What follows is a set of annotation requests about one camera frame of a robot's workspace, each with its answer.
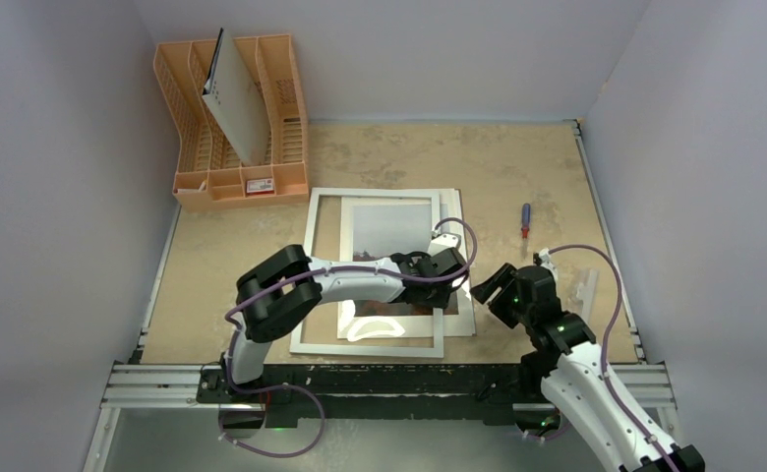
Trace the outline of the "blue handled screwdriver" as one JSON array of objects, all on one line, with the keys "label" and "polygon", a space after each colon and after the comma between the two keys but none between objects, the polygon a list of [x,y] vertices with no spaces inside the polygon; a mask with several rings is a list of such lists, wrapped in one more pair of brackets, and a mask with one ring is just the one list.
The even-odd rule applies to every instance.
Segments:
[{"label": "blue handled screwdriver", "polygon": [[520,225],[522,248],[524,251],[526,251],[528,248],[530,223],[531,223],[531,205],[529,203],[525,203],[521,209],[521,225]]}]

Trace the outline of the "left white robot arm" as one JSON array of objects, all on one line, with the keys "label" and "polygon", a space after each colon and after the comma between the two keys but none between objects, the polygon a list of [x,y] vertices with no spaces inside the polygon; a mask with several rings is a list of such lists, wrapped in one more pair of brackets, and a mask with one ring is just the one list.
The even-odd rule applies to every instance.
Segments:
[{"label": "left white robot arm", "polygon": [[301,245],[279,250],[236,282],[236,305],[224,315],[234,333],[221,361],[222,390],[237,402],[254,398],[271,344],[319,305],[359,300],[445,309],[475,256],[447,247],[334,262],[309,256]]}]

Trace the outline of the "matted photo print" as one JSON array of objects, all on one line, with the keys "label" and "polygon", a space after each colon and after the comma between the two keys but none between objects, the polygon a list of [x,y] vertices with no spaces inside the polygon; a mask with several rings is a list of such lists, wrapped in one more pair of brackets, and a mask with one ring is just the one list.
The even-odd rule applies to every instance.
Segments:
[{"label": "matted photo print", "polygon": [[[443,191],[437,204],[425,199],[344,198],[339,258],[367,262],[394,253],[425,251],[437,221],[460,215],[460,200],[450,191]],[[338,308],[337,337],[353,342],[430,337],[434,313],[405,303],[343,302]]]}]

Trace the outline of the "white picture frame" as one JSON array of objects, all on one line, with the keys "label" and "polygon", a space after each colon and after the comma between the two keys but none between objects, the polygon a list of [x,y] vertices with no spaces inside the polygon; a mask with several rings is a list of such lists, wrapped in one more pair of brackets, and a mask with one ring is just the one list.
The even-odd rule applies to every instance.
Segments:
[{"label": "white picture frame", "polygon": [[[365,190],[316,188],[308,210],[303,246],[314,257],[342,261],[339,258],[341,234],[341,202],[344,198],[425,199],[433,204],[445,189],[433,190]],[[357,342],[337,337],[337,315],[340,304],[319,306],[304,322],[293,329],[289,351],[293,355],[341,356],[364,358],[443,357],[447,316],[439,309],[433,314],[433,335],[424,338],[365,339]]]}]

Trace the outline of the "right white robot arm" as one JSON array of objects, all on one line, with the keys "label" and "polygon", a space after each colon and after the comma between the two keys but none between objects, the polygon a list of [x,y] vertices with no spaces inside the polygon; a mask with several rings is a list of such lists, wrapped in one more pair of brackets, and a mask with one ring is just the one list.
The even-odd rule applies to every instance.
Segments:
[{"label": "right white robot arm", "polygon": [[696,447],[678,444],[648,415],[588,324],[562,307],[550,270],[505,264],[470,294],[505,325],[523,325],[535,350],[521,359],[521,392],[556,406],[606,470],[705,470]]}]

